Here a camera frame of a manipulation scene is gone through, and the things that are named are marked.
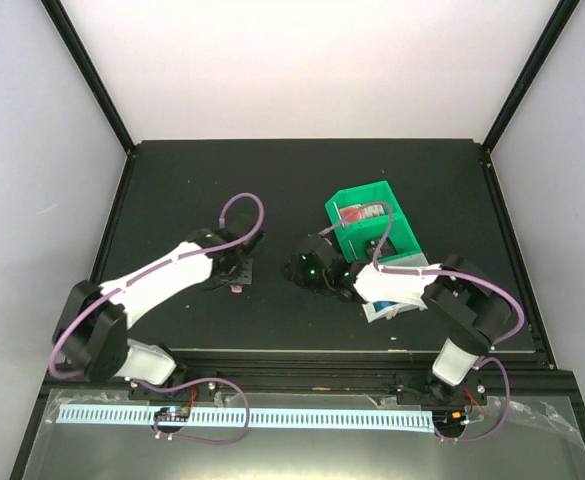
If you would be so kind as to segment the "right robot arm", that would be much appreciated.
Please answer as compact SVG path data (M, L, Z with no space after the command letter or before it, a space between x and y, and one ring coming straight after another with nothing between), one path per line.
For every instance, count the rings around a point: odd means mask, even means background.
M494 347L525 323L520 303L503 288L481 278L462 256L428 266L348 262L321 235L308 237L283 266L284 278L312 293L345 302L405 304L433 313L447 338L426 379L429 396L448 403L463 390L463 380L485 365Z

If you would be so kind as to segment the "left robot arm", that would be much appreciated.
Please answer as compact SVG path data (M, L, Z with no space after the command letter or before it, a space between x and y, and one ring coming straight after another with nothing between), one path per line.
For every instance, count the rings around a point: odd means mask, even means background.
M179 397L187 376L164 348L129 337L147 313L193 286L234 283L263 237L264 214L200 229L169 253L115 280L81 281L71 289L53 336L48 372L90 382L115 377L151 384L165 399Z

